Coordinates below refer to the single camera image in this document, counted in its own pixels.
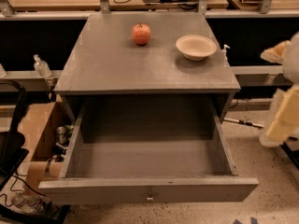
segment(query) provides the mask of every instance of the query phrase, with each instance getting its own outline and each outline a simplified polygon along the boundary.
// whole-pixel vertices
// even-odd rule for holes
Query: drawer
[[[61,204],[241,202],[239,177],[205,94],[86,96],[57,180],[39,188]]]

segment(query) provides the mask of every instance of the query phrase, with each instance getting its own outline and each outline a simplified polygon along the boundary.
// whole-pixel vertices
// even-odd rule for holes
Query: bowl
[[[178,39],[177,48],[192,61],[201,61],[216,52],[216,44],[201,35],[185,35]]]

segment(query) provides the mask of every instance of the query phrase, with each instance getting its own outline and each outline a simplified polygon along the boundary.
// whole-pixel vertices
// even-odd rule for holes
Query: concrete floor
[[[269,102],[240,101],[226,117],[265,124],[268,109]],[[71,206],[64,223],[299,223],[299,170],[282,149],[261,146],[262,130],[257,128],[226,121],[222,128],[239,175],[257,177],[260,182],[244,202]]]

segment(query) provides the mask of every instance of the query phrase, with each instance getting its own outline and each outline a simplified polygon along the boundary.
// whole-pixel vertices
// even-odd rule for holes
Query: black office chair
[[[8,85],[19,91],[12,121],[8,131],[0,132],[0,190],[17,171],[19,165],[28,154],[28,150],[21,148],[25,137],[18,132],[21,119],[24,116],[27,91],[16,81],[0,79],[0,85]]]

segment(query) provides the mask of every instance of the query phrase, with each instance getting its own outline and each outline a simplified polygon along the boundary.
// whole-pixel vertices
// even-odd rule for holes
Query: red apple
[[[139,46],[144,46],[150,41],[150,28],[147,24],[139,23],[132,28],[132,39]]]

